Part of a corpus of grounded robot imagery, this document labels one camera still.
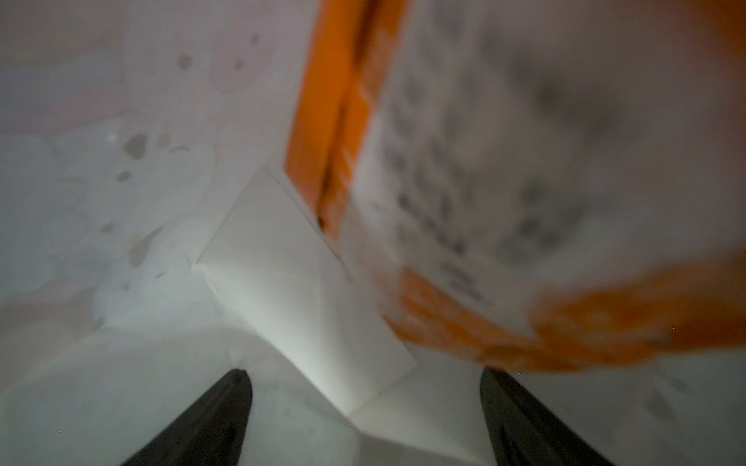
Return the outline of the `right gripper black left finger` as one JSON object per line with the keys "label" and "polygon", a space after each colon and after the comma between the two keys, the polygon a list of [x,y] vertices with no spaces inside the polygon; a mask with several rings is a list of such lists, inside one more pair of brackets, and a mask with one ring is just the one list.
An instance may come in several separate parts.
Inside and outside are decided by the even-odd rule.
{"label": "right gripper black left finger", "polygon": [[125,463],[236,466],[252,402],[248,373],[232,369]]}

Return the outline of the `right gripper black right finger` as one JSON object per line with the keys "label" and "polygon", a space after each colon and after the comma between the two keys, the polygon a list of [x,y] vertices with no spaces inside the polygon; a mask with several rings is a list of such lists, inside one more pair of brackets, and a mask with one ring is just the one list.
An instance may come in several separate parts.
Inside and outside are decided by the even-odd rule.
{"label": "right gripper black right finger", "polygon": [[505,371],[483,370],[480,401],[498,465],[612,465]]}

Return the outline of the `white printed paper bag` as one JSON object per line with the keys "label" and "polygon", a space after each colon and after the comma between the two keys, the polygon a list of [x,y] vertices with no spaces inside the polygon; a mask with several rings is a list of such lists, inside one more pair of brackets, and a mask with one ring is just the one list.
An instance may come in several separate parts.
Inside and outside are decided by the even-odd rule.
{"label": "white printed paper bag", "polygon": [[237,465],[498,465],[507,372],[612,465],[741,465],[745,343],[509,370],[404,341],[285,161],[325,1],[1,5],[1,461],[127,465],[232,369]]}

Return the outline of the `orange snack packet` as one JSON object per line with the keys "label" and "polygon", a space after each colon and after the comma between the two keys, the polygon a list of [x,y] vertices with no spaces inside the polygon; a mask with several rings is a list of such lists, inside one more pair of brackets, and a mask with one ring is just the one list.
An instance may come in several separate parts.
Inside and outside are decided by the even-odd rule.
{"label": "orange snack packet", "polygon": [[285,170],[404,341],[551,372],[745,343],[741,1],[326,1]]}

